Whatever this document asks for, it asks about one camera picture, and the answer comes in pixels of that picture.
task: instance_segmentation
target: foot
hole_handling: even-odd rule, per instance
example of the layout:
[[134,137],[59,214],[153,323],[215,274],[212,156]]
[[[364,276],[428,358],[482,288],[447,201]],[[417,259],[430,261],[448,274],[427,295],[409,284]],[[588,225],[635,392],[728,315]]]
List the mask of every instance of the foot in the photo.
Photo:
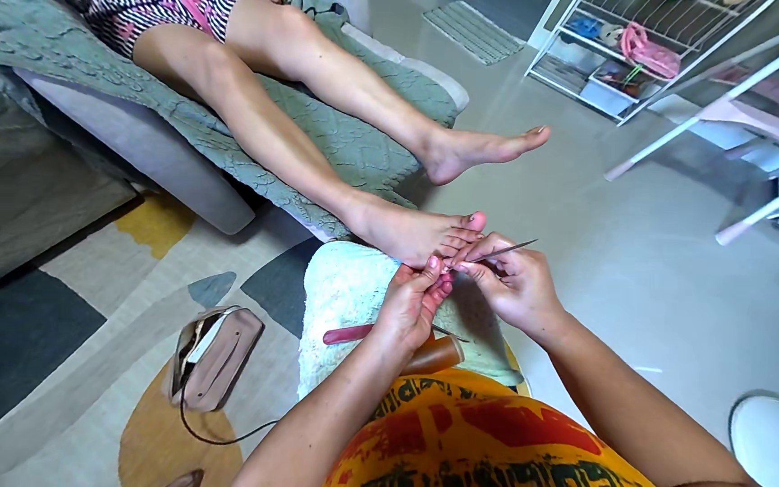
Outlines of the foot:
[[486,216],[440,215],[409,210],[381,198],[370,198],[361,217],[350,224],[360,238],[405,264],[421,269],[430,256],[452,257],[459,249],[483,238]]
[[421,160],[428,179],[440,186],[475,165],[512,161],[545,144],[549,133],[547,126],[532,128],[518,137],[461,130],[440,131]]

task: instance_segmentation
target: sofa armrest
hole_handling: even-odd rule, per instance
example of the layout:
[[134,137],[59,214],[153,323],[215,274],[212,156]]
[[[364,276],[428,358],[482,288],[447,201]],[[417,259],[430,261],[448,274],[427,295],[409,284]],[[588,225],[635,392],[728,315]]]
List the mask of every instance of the sofa armrest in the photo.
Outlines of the sofa armrest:
[[447,90],[447,93],[449,93],[450,97],[453,99],[453,102],[455,102],[455,107],[458,109],[459,113],[465,109],[467,103],[471,100],[470,96],[467,94],[467,91],[459,84],[459,82],[454,80],[453,77],[449,74],[440,71],[438,68],[435,68],[426,62],[403,56],[398,51],[392,49],[390,46],[382,44],[381,42],[368,37],[364,32],[362,32],[362,30],[354,27],[350,23],[346,23],[343,27],[341,27],[341,31],[348,37],[352,38],[354,41],[362,44],[365,49],[372,51],[384,59],[397,62],[406,68],[419,71],[420,73],[425,74],[428,78],[431,78],[432,81]]
[[254,219],[220,170],[150,108],[25,69],[14,72],[212,226],[233,235]]

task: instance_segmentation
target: knee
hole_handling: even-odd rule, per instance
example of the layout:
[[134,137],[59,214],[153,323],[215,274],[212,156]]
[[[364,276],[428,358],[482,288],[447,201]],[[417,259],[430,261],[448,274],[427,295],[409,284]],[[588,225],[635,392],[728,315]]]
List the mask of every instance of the knee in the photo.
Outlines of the knee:
[[237,74],[247,69],[236,53],[220,42],[206,42],[198,59],[200,83],[208,93],[225,93]]
[[281,5],[275,9],[273,37],[281,43],[302,42],[306,47],[315,37],[321,37],[320,29],[311,17],[293,5]]

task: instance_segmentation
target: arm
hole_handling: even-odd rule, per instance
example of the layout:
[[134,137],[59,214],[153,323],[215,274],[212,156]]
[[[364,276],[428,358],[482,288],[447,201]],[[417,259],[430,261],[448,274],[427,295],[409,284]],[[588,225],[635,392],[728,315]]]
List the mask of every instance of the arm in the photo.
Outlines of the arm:
[[545,256],[514,250],[485,265],[464,262],[513,245],[492,233],[449,261],[480,286],[495,312],[547,351],[570,397],[600,438],[656,485],[746,484],[729,450],[567,313]]
[[399,268],[371,333],[263,438],[234,486],[308,486],[325,480],[431,333],[435,310],[452,290],[449,275],[439,277],[438,264],[432,257],[421,274]]

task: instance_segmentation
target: yellow shirt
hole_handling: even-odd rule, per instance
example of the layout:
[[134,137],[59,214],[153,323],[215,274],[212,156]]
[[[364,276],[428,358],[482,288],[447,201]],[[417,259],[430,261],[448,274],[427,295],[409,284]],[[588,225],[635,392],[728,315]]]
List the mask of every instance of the yellow shirt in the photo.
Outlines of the yellow shirt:
[[593,433],[478,373],[395,380],[324,485],[653,485]]

